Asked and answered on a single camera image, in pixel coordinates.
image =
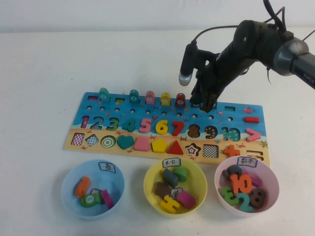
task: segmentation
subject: blue bowl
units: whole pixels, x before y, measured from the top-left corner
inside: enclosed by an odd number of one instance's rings
[[[110,210],[106,204],[96,204],[90,208],[80,205],[80,199],[74,195],[74,192],[83,176],[87,176],[91,180],[87,194],[94,188],[107,189],[114,202],[114,206]],[[67,174],[61,187],[61,200],[65,208],[72,214],[84,219],[98,220],[105,218],[118,208],[124,188],[123,173],[116,165],[105,160],[92,160],[82,163]]]

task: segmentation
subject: yellow bowl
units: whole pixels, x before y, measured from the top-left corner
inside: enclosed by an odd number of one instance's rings
[[[160,207],[161,201],[163,199],[154,194],[155,188],[157,186],[157,182],[164,182],[162,178],[162,172],[165,168],[168,168],[170,171],[173,171],[174,168],[180,165],[181,168],[185,169],[188,172],[188,179],[185,182],[179,182],[176,188],[181,187],[186,192],[190,193],[192,196],[196,198],[195,207],[192,209],[187,209],[183,205],[180,204],[178,210],[176,210],[175,214],[168,213],[164,211]],[[146,176],[144,177],[144,194],[148,199],[149,203],[157,210],[160,214],[168,218],[180,218],[186,216],[190,212],[195,211],[197,208],[201,206],[203,201],[207,195],[207,180],[202,170],[192,161],[187,159],[181,159],[178,157],[175,158],[167,158],[158,161],[150,169],[147,171]]]

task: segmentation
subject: yellow number 6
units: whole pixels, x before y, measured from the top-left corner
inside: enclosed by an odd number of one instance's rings
[[[168,131],[167,120],[160,120],[156,125],[157,134],[164,135],[167,134],[167,131]]]

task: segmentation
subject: orange plus sign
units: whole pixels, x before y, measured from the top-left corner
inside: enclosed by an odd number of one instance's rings
[[[234,145],[230,145],[230,146],[228,146],[228,148],[225,148],[223,150],[223,154],[228,155],[228,157],[232,157],[232,156],[240,155],[241,152],[237,149],[234,149]]]

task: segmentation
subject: pink bowl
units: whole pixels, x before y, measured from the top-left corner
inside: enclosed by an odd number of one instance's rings
[[[231,186],[230,181],[222,175],[222,171],[232,165],[239,165],[243,172],[247,172],[250,176],[259,178],[262,181],[260,188],[262,188],[267,194],[262,208],[254,209],[253,213],[243,212],[237,209],[239,206],[230,206],[221,196],[219,190],[227,185]],[[279,183],[276,175],[265,163],[249,156],[233,156],[219,164],[215,173],[215,187],[221,204],[228,211],[242,217],[254,216],[268,210],[276,203],[279,196]]]

